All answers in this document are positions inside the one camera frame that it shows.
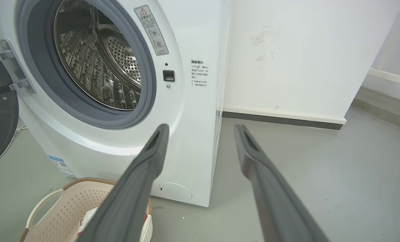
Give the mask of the white and black baseboard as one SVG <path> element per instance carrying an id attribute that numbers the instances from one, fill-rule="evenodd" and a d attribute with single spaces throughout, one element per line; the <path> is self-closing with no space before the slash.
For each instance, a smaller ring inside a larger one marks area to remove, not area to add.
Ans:
<path id="1" fill-rule="evenodd" d="M 301 126 L 301 127 L 312 127 L 312 128 L 320 128 L 320 129 L 327 129 L 327 130 L 341 130 L 341 128 L 344 126 L 344 124 L 339 124 L 339 123 L 303 120 L 300 118 L 273 117 L 273 116 L 266 116 L 266 115 L 259 115 L 259 114 L 246 114 L 246 113 L 240 113 L 237 111 L 234 111 L 234 112 L 233 111 L 224 111 L 223 117 L 224 118 L 232 118 L 232 119 L 266 122 L 266 123 Z"/>

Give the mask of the grey rubber door gasket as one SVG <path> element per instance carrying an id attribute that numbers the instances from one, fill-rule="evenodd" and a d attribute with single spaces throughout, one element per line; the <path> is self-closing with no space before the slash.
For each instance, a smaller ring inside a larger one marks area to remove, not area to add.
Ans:
<path id="1" fill-rule="evenodd" d="M 54 43 L 54 16 L 62 0 L 19 0 L 16 8 L 18 41 L 35 81 L 61 109 L 86 124 L 124 129 L 143 121 L 156 97 L 152 55 L 140 29 L 118 0 L 85 0 L 107 16 L 128 41 L 140 69 L 141 91 L 132 111 L 108 108 L 86 95 L 70 77 Z"/>

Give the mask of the round white filter cover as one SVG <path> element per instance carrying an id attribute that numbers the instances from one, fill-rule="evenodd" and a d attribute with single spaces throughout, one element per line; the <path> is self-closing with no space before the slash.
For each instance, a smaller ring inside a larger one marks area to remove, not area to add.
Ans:
<path id="1" fill-rule="evenodd" d="M 161 183 L 159 191 L 164 198 L 178 202 L 187 202 L 192 199 L 192 193 L 186 187 L 176 183 Z"/>

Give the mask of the grey warning sticker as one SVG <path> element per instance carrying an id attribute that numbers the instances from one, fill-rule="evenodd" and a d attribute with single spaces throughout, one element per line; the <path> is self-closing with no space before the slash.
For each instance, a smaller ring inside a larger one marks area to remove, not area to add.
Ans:
<path id="1" fill-rule="evenodd" d="M 148 5 L 137 7 L 134 9 L 134 12 L 141 21 L 156 55 L 169 54 L 166 42 Z"/>

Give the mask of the small printed text label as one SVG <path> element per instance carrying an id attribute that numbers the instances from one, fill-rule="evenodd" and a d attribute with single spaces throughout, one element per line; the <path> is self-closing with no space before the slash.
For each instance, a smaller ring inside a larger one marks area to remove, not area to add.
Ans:
<path id="1" fill-rule="evenodd" d="M 209 66 L 204 60 L 190 59 L 190 84 L 206 88 L 209 84 Z"/>

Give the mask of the white and grey baseboard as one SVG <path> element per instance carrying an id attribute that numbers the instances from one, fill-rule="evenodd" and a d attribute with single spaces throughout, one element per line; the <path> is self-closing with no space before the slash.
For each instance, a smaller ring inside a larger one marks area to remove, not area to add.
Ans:
<path id="1" fill-rule="evenodd" d="M 400 83 L 368 74 L 350 106 L 400 128 Z"/>

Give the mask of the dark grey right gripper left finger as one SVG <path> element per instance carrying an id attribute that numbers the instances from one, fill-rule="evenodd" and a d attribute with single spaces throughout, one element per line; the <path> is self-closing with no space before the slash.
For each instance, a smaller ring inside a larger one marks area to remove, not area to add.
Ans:
<path id="1" fill-rule="evenodd" d="M 152 184 L 163 170 L 169 125 L 160 124 L 77 242 L 139 242 Z"/>

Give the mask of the stainless steel washing machine drum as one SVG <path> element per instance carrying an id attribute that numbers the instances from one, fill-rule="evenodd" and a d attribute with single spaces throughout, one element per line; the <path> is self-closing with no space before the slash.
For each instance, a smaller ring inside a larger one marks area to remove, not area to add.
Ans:
<path id="1" fill-rule="evenodd" d="M 103 106 L 134 110 L 140 100 L 141 72 L 116 25 L 85 0 L 62 0 L 53 25 L 58 57 L 73 82 Z"/>

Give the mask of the white front-load washing machine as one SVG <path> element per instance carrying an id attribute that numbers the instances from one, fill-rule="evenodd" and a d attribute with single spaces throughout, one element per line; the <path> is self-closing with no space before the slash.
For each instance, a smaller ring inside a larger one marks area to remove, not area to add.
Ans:
<path id="1" fill-rule="evenodd" d="M 9 39 L 36 94 L 16 91 L 21 119 L 48 156 L 63 159 L 76 178 L 118 180 L 160 124 L 169 125 L 163 170 L 151 194 L 162 197 L 161 183 L 186 187 L 208 207 L 212 194 L 231 27 L 230 0 L 118 0 L 140 29 L 152 55 L 156 97 L 147 117 L 129 128 L 104 129 L 75 119 L 35 81 L 21 52 L 16 8 L 19 0 L 0 0 L 0 39 Z M 157 56 L 134 9 L 148 5 L 169 54 Z M 209 66 L 206 88 L 190 84 L 190 59 Z M 163 80 L 173 70 L 175 81 Z"/>

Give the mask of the red and white garment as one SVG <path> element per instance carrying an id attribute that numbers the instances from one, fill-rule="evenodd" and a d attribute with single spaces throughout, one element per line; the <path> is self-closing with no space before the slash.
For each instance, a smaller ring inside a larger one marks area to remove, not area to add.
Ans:
<path id="1" fill-rule="evenodd" d="M 85 214 L 85 216 L 80 219 L 79 221 L 79 226 L 77 230 L 77 236 L 80 237 L 81 233 L 84 231 L 84 229 L 87 227 L 88 223 L 91 221 L 91 219 L 94 217 L 96 211 L 98 210 L 98 207 L 95 207 L 91 210 L 88 210 Z"/>

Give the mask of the silver metal door hinge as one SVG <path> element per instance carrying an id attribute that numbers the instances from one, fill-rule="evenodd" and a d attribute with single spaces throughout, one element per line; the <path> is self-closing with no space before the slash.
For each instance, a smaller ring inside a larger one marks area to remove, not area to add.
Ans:
<path id="1" fill-rule="evenodd" d="M 13 91 L 25 89 L 31 94 L 36 94 L 36 90 L 29 77 L 27 77 L 25 69 L 20 64 L 18 55 L 10 40 L 0 39 L 0 45 L 3 49 L 3 52 L 0 53 L 0 62 L 7 63 L 15 75 L 13 84 L 8 85 L 9 89 Z"/>

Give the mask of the cream perforated laundry basket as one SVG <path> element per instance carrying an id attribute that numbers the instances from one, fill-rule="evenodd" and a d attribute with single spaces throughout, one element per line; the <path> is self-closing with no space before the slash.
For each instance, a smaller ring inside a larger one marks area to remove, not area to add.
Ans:
<path id="1" fill-rule="evenodd" d="M 78 242 L 80 219 L 102 204 L 115 183 L 84 177 L 47 195 L 29 215 L 19 242 Z"/>

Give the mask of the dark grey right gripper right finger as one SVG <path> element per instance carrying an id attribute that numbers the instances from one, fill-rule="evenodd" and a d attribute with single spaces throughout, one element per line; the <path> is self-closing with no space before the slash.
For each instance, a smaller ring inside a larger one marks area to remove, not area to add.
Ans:
<path id="1" fill-rule="evenodd" d="M 251 182 L 265 242 L 329 242 L 303 202 L 243 124 L 234 127 L 243 175 Z"/>

